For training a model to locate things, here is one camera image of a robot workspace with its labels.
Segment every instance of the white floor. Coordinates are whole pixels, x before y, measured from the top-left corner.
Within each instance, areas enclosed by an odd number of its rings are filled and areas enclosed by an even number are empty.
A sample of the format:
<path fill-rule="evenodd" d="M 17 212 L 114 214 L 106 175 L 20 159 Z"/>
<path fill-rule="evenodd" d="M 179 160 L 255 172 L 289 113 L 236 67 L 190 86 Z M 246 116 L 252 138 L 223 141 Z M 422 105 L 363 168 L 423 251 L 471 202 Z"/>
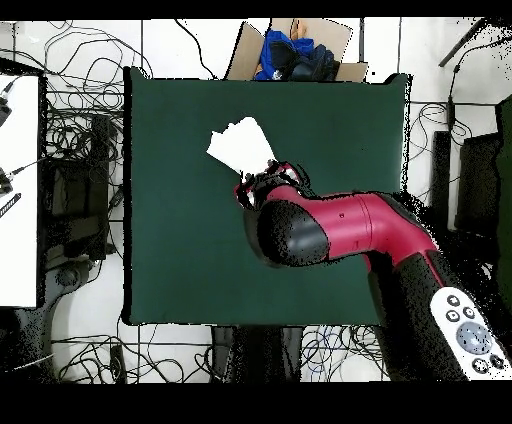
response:
<path fill-rule="evenodd" d="M 411 122 L 413 122 L 424 104 L 429 102 L 446 102 L 450 88 L 453 68 L 464 50 L 470 47 L 486 44 L 502 36 L 496 31 L 487 31 L 471 41 L 459 52 L 444 68 L 438 63 L 450 51 L 460 37 L 470 28 L 476 18 L 366 18 L 364 29 L 364 59 L 369 63 L 367 81 L 379 83 L 397 72 L 409 73 L 414 76 L 411 93 Z M 359 59 L 359 19 L 335 18 L 354 29 L 344 61 L 357 62 Z M 268 19 L 249 19 L 253 26 L 264 32 L 268 26 Z M 201 45 L 204 63 L 218 77 L 222 78 L 227 70 L 232 49 L 238 34 L 241 20 L 186 20 L 186 26 L 197 36 Z M 57 27 L 63 22 L 53 22 Z M 153 70 L 154 77 L 198 77 L 207 79 L 209 74 L 200 63 L 197 47 L 194 40 L 180 29 L 172 20 L 150 20 L 143 22 L 143 37 L 141 37 L 141 21 L 74 21 L 75 27 L 96 28 L 106 31 L 136 50 L 143 51 Z M 0 25 L 0 47 L 11 49 L 13 40 L 8 27 Z M 121 51 L 114 43 L 92 43 L 83 45 L 76 57 L 67 66 L 71 55 L 80 42 L 92 39 L 105 39 L 107 36 L 98 34 L 95 30 L 76 30 L 97 35 L 74 34 L 66 39 L 58 40 L 48 49 L 47 43 L 61 30 L 48 22 L 20 22 L 17 24 L 15 40 L 16 50 L 29 53 L 40 62 L 45 62 L 45 45 L 47 50 L 47 67 L 53 71 L 65 69 L 65 74 L 86 77 L 87 70 L 95 59 L 100 56 L 118 62 Z M 122 47 L 122 66 L 141 65 L 139 55 L 133 55 L 129 49 Z M 496 120 L 493 105 L 512 94 L 512 55 L 507 56 L 510 47 L 499 46 L 494 49 L 482 49 L 470 53 L 461 66 L 455 81 L 453 91 L 456 103 L 481 103 L 488 106 L 457 105 L 457 118 L 468 125 L 472 134 L 480 135 L 496 131 Z M 16 60 L 33 63 L 16 55 Z M 147 63 L 143 65 L 149 71 Z M 98 81 L 110 81 L 116 72 L 116 65 L 107 60 L 99 61 L 93 67 L 89 78 Z M 122 80 L 118 70 L 116 81 Z M 58 77 L 49 76 L 49 81 L 57 90 L 69 90 Z M 444 114 L 431 116 L 440 121 L 439 124 L 424 121 L 427 140 L 418 124 L 412 129 L 411 141 L 427 148 L 431 142 L 434 131 L 446 129 Z M 411 156 L 418 149 L 411 146 Z M 451 174 L 452 178 L 458 175 L 458 147 L 453 148 Z M 122 172 L 118 169 L 114 181 L 119 183 Z M 425 151 L 409 164 L 409 191 L 419 195 L 428 190 L 430 178 L 430 156 Z M 451 185 L 451 221 L 453 222 L 457 182 Z M 113 219 L 122 219 L 122 206 L 114 212 Z M 115 245 L 123 254 L 122 224 L 112 224 L 112 235 Z M 101 342 L 105 339 L 101 335 L 115 335 L 116 323 L 123 302 L 123 266 L 118 255 L 109 256 L 103 263 L 99 278 L 79 291 L 66 296 L 58 305 L 54 323 L 53 340 L 81 337 L 80 340 Z M 153 336 L 155 326 L 144 325 L 140 327 L 141 352 L 146 354 L 147 343 Z M 123 324 L 119 327 L 120 337 L 126 343 L 133 343 L 137 349 L 138 328 Z M 197 368 L 194 354 L 204 353 L 206 345 L 211 342 L 210 328 L 205 326 L 179 326 L 159 325 L 153 337 L 151 357 L 154 361 L 165 358 L 177 360 L 184 368 L 185 375 Z M 61 368 L 83 345 L 72 343 L 56 343 L 55 366 Z M 171 343 L 190 343 L 191 345 L 171 345 Z M 108 349 L 103 351 L 108 359 Z M 135 355 L 125 352 L 127 369 L 137 366 Z M 333 381 L 370 381 L 379 380 L 380 371 L 370 361 L 361 356 L 349 356 L 345 352 L 337 352 L 330 359 L 331 368 L 341 364 L 333 376 Z M 180 372 L 176 365 L 165 363 L 160 366 L 169 380 L 176 380 Z M 305 381 L 318 381 L 325 379 L 322 372 L 314 367 L 304 367 L 303 379 Z M 70 369 L 68 377 L 81 377 L 83 370 L 78 367 Z M 207 381 L 206 373 L 198 372 L 189 381 Z M 141 378 L 141 382 L 159 382 L 162 379 L 155 372 Z"/>

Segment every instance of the floor tile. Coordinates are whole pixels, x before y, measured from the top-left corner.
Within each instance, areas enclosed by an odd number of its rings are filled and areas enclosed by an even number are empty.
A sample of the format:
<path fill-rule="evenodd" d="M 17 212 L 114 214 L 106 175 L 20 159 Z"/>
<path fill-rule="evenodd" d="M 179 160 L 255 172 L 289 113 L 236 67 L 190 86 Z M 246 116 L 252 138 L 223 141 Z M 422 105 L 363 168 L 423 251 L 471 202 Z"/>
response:
<path fill-rule="evenodd" d="M 68 87 L 66 81 L 59 76 L 47 75 L 46 90 L 46 98 L 50 105 L 53 106 L 53 108 L 49 108 L 50 113 L 54 111 L 54 108 L 57 109 L 56 112 L 58 113 L 59 109 L 86 106 L 82 106 L 82 99 L 73 94 L 76 90 Z"/>
<path fill-rule="evenodd" d="M 197 38 L 203 63 L 224 78 L 233 54 L 242 19 L 179 20 Z M 144 21 L 144 55 L 155 78 L 212 79 L 201 66 L 194 39 L 172 19 Z"/>
<path fill-rule="evenodd" d="M 99 267 L 91 270 L 94 279 Z M 102 264 L 97 280 L 70 293 L 57 304 L 52 340 L 94 334 L 116 334 L 116 323 L 123 305 L 123 263 L 110 255 Z"/>
<path fill-rule="evenodd" d="M 153 343 L 211 343 L 211 327 L 179 324 L 142 325 L 141 342 L 148 343 L 150 340 Z"/>
<path fill-rule="evenodd" d="M 64 23 L 53 24 L 60 27 Z M 73 91 L 66 87 L 66 83 L 80 88 L 83 79 L 88 78 L 91 88 L 97 86 L 98 90 L 103 91 L 99 82 L 122 83 L 122 70 L 116 63 L 121 66 L 140 66 L 141 57 L 138 52 L 110 41 L 113 37 L 119 37 L 140 52 L 140 21 L 73 21 L 73 26 L 80 28 L 70 28 L 64 34 L 61 33 L 68 28 L 67 24 L 62 29 L 56 29 L 45 21 L 23 21 L 16 26 L 16 49 L 33 56 L 42 65 L 45 65 L 46 60 L 46 66 L 51 71 L 62 72 L 62 77 L 48 77 L 49 83 L 56 90 Z M 17 55 L 17 60 L 40 67 L 21 54 Z"/>
<path fill-rule="evenodd" d="M 12 25 L 0 23 L 0 48 L 6 50 L 13 49 Z M 10 52 L 0 51 L 0 57 L 12 60 L 13 55 Z"/>
<path fill-rule="evenodd" d="M 489 27 L 440 68 L 439 62 L 470 29 L 475 19 L 403 18 L 400 72 L 413 75 L 411 100 L 447 101 L 453 69 L 464 52 L 507 35 Z M 509 43 L 468 53 L 455 77 L 454 101 L 498 103 L 511 94 L 511 50 Z"/>
<path fill-rule="evenodd" d="M 400 18 L 364 18 L 364 60 L 366 81 L 383 83 L 397 72 Z"/>
<path fill-rule="evenodd" d="M 337 374 L 338 381 L 347 383 L 384 379 L 377 365 L 360 355 L 349 355 L 346 359 L 342 359 Z"/>
<path fill-rule="evenodd" d="M 117 190 L 116 187 L 109 187 L 109 199 L 112 199 L 112 196 L 114 195 L 115 191 Z M 119 206 L 115 207 L 112 210 L 112 214 L 110 215 L 110 220 L 123 220 L 124 219 L 124 200 L 119 204 Z M 120 225 L 121 228 L 123 226 L 122 222 L 112 222 L 114 225 Z"/>
<path fill-rule="evenodd" d="M 368 349 L 372 349 L 372 353 L 378 352 L 375 336 L 361 327 L 358 330 L 357 339 L 363 340 L 363 338 L 367 345 L 375 343 L 375 345 L 368 347 Z M 349 347 L 351 349 L 356 348 L 350 340 L 348 327 L 345 327 L 343 331 L 340 326 L 307 327 L 302 342 L 301 381 L 345 381 L 344 369 L 347 367 L 345 360 L 355 356 L 356 353 L 349 351 Z M 363 359 L 364 361 L 353 362 L 349 365 L 349 378 L 355 379 L 355 381 L 380 381 L 379 368 L 370 359 Z M 378 378 L 375 376 L 375 369 L 378 371 Z"/>
<path fill-rule="evenodd" d="M 118 255 L 121 257 L 124 256 L 124 231 L 123 225 L 120 223 L 112 223 L 110 225 L 109 234 L 107 236 L 107 242 L 112 243 L 117 250 L 117 253 L 114 255 Z"/>
<path fill-rule="evenodd" d="M 137 343 L 139 340 L 139 327 L 136 325 L 127 325 L 124 324 L 121 320 L 119 325 L 116 326 L 119 328 L 119 338 L 125 343 Z"/>

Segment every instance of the dark green board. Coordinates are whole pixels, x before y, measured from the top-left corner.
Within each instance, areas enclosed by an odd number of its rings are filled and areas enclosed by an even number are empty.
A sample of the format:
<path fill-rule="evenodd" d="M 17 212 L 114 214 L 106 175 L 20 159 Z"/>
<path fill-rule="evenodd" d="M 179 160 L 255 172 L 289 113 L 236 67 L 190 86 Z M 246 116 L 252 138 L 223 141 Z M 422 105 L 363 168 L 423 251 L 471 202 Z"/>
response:
<path fill-rule="evenodd" d="M 501 181 L 497 231 L 500 259 L 497 280 L 503 300 L 512 313 L 512 96 L 497 106 L 496 118 L 503 136 L 503 147 L 496 158 Z"/>
<path fill-rule="evenodd" d="M 377 322 L 362 257 L 300 269 L 259 262 L 233 194 L 238 176 L 206 150 L 212 131 L 251 116 L 317 193 L 397 191 L 406 75 L 258 83 L 148 80 L 132 69 L 131 81 L 133 324 Z"/>

